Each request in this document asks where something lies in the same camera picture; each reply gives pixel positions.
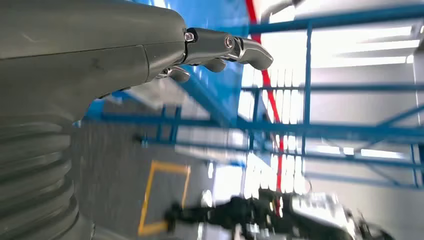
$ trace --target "blue metal beam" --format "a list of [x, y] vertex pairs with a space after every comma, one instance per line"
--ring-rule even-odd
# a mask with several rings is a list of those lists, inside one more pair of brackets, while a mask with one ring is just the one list
[[[180, 119], [181, 118], [181, 107], [178, 106], [175, 109], [175, 119]], [[173, 124], [171, 127], [171, 131], [169, 133], [169, 140], [170, 141], [176, 141], [177, 140], [177, 133], [178, 133], [178, 124]]]
[[143, 116], [136, 114], [103, 113], [94, 120], [113, 123], [132, 124], [168, 124], [206, 128], [231, 128], [243, 131], [263, 131], [282, 135], [302, 136], [307, 138], [345, 139], [353, 141], [375, 141], [387, 139], [396, 143], [424, 143], [424, 129], [386, 126], [329, 125], [329, 124], [283, 124], [270, 122], [237, 121], [235, 127], [223, 127], [212, 120], [176, 119], [173, 117]]
[[325, 174], [325, 173], [318, 173], [318, 172], [306, 172], [304, 174], [304, 177], [308, 179], [319, 179], [319, 180], [347, 182], [347, 183], [355, 183], [355, 184], [366, 184], [366, 185], [384, 187], [384, 188], [399, 188], [399, 189], [410, 189], [410, 190], [419, 190], [419, 191], [424, 190], [424, 188], [417, 187], [415, 184], [406, 184], [406, 183], [396, 184], [392, 182], [375, 180], [375, 179], [332, 175], [332, 174]]
[[[306, 39], [306, 73], [305, 73], [305, 87], [304, 87], [304, 107], [303, 107], [303, 124], [308, 126], [311, 121], [311, 38], [312, 27], [307, 28]], [[306, 153], [306, 135], [302, 135], [302, 154]]]
[[312, 28], [340, 27], [345, 25], [367, 24], [384, 21], [406, 20], [424, 17], [424, 4], [390, 7], [378, 10], [363, 10], [327, 16], [307, 17], [293, 21], [249, 26], [250, 34], [281, 31], [306, 30]]
[[[402, 121], [402, 120], [404, 120], [404, 119], [406, 119], [406, 118], [408, 118], [408, 117], [410, 117], [412, 115], [418, 114], [419, 112], [421, 112], [423, 110], [424, 110], [424, 104], [421, 104], [418, 107], [414, 107], [414, 108], [408, 109], [407, 111], [404, 111], [404, 112], [400, 113], [399, 115], [396, 115], [394, 117], [391, 117], [391, 118], [389, 118], [389, 119], [381, 122], [377, 126], [388, 127], [388, 126], [393, 125], [393, 124], [395, 124], [395, 123], [397, 123], [399, 121]], [[368, 148], [372, 147], [373, 145], [375, 145], [375, 144], [377, 144], [377, 143], [379, 143], [381, 141], [384, 141], [384, 139], [382, 139], [382, 138], [381, 139], [377, 139], [375, 141], [372, 141], [372, 142], [368, 143], [365, 146], [362, 146], [362, 147], [360, 147], [358, 149], [355, 149], [354, 151], [357, 152], [360, 149], [368, 149]]]
[[[164, 105], [162, 107], [162, 111], [160, 113], [160, 116], [162, 118], [165, 118], [166, 117], [166, 114], [167, 114], [167, 107]], [[156, 139], [157, 140], [161, 140], [161, 138], [162, 138], [162, 124], [158, 124], [157, 125], [157, 130], [156, 130]]]
[[[242, 87], [242, 91], [257, 91], [257, 90], [299, 90], [307, 91], [305, 86], [263, 86], [263, 87]], [[312, 92], [416, 92], [424, 91], [424, 84], [319, 84], [311, 85]]]
[[[222, 145], [222, 144], [208, 144], [208, 143], [196, 143], [189, 141], [165, 141], [165, 140], [156, 140], [154, 138], [145, 138], [144, 141], [150, 144], [159, 144], [159, 145], [169, 145], [169, 146], [190, 146], [195, 148], [209, 148], [217, 150], [227, 150], [234, 152], [249, 153], [251, 150], [248, 147], [239, 147], [231, 145]], [[379, 160], [369, 159], [369, 158], [354, 158], [352, 157], [340, 157], [334, 155], [323, 155], [323, 154], [298, 154], [290, 152], [279, 152], [273, 150], [264, 150], [264, 149], [254, 149], [253, 151], [258, 151], [262, 153], [270, 153], [274, 155], [288, 155], [294, 157], [306, 158], [308, 161], [324, 161], [324, 162], [343, 162], [349, 164], [366, 164], [366, 165], [376, 165], [376, 166], [385, 166], [393, 168], [402, 168], [402, 169], [424, 169], [424, 164], [413, 164], [405, 161], [393, 161], [392, 158], [381, 158]]]
[[[414, 145], [412, 145], [412, 144], [410, 146], [410, 154], [411, 154], [412, 163], [416, 164], [415, 153], [414, 153]], [[418, 185], [418, 180], [417, 180], [417, 170], [415, 168], [412, 170], [412, 174], [413, 174], [413, 183], [418, 188], [419, 185]]]

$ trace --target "ceiling light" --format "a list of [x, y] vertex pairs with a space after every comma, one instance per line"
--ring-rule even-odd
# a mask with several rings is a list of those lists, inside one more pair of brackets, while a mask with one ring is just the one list
[[312, 43], [328, 43], [343, 40], [344, 43], [358, 43], [372, 39], [410, 36], [411, 26], [392, 27], [392, 28], [368, 28], [368, 29], [344, 29], [344, 30], [324, 30], [312, 33]]
[[389, 159], [402, 159], [403, 158], [401, 153], [394, 152], [394, 151], [361, 149], [360, 154], [363, 157], [389, 158]]
[[335, 54], [335, 53], [359, 53], [369, 51], [391, 50], [391, 49], [412, 49], [420, 45], [420, 40], [406, 40], [406, 41], [386, 41], [386, 42], [371, 42], [360, 43], [354, 45], [340, 44], [333, 46], [332, 44], [325, 44], [324, 46], [316, 46], [312, 48], [312, 54]]
[[343, 153], [345, 155], [354, 155], [355, 149], [353, 147], [343, 147]]
[[317, 146], [316, 150], [323, 154], [340, 154], [340, 148], [337, 146]]
[[404, 64], [407, 58], [405, 56], [390, 57], [333, 57], [327, 59], [316, 58], [312, 60], [312, 68], [341, 68], [357, 66], [373, 66], [386, 64]]
[[407, 64], [413, 64], [413, 63], [414, 63], [414, 55], [409, 55], [409, 56], [406, 58], [406, 63], [407, 63]]

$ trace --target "screw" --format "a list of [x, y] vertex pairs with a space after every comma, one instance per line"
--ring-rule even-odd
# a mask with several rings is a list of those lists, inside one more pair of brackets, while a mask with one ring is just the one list
[[234, 46], [234, 39], [231, 36], [225, 38], [225, 46], [230, 49]]
[[193, 42], [195, 40], [195, 35], [191, 32], [186, 32], [184, 34], [184, 39], [186, 42]]

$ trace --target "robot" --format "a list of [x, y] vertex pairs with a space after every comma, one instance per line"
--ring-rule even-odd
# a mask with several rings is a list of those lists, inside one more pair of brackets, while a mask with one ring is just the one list
[[62, 152], [90, 103], [181, 65], [273, 62], [257, 42], [188, 28], [173, 10], [123, 0], [0, 1], [0, 239], [99, 239]]
[[259, 199], [231, 198], [215, 207], [181, 208], [173, 204], [166, 212], [169, 231], [176, 222], [206, 222], [232, 230], [241, 225], [246, 240], [394, 240], [380, 227], [355, 220], [333, 194], [281, 193], [259, 189]]

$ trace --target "robotic finger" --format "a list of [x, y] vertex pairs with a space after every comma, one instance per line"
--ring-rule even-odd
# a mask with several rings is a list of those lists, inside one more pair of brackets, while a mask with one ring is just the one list
[[188, 28], [186, 35], [192, 37], [186, 41], [183, 64], [205, 65], [212, 72], [218, 72], [224, 69], [223, 60], [226, 60], [265, 70], [274, 60], [262, 45], [251, 39], [202, 28]]

